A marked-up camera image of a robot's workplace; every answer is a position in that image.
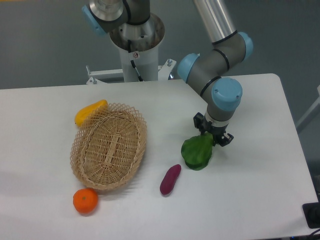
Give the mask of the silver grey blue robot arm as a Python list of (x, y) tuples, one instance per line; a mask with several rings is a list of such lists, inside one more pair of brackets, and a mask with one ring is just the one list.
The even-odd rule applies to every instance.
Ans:
[[(206, 103), (205, 114), (197, 113), (194, 126), (210, 133), (216, 145), (226, 146), (233, 136), (226, 132), (243, 94), (241, 84), (225, 77), (230, 68), (253, 52), (252, 39), (236, 30), (222, 0), (196, 0), (194, 6), (206, 28), (212, 51), (201, 57), (191, 53), (177, 73)], [(150, 10), (148, 0), (91, 0), (82, 13), (98, 35), (109, 34), (118, 48), (125, 82), (158, 81), (158, 47), (165, 27)]]

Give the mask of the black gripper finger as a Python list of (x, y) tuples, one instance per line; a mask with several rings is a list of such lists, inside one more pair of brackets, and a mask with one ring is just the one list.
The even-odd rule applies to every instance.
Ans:
[(204, 116), (200, 112), (198, 112), (193, 117), (194, 127), (199, 130), (201, 135), (203, 135), (205, 133), (205, 129), (203, 126), (203, 119), (204, 119)]
[(221, 147), (225, 147), (229, 145), (233, 139), (234, 136), (230, 133), (213, 135), (213, 146), (219, 145)]

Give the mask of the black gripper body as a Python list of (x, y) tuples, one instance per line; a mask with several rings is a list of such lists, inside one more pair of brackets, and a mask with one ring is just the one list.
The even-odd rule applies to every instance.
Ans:
[(223, 133), (226, 133), (226, 126), (223, 127), (217, 127), (217, 126), (213, 126), (213, 123), (211, 121), (206, 121), (205, 119), (203, 119), (203, 127), (204, 127), (204, 134), (205, 133), (210, 133), (212, 135), (220, 135)]

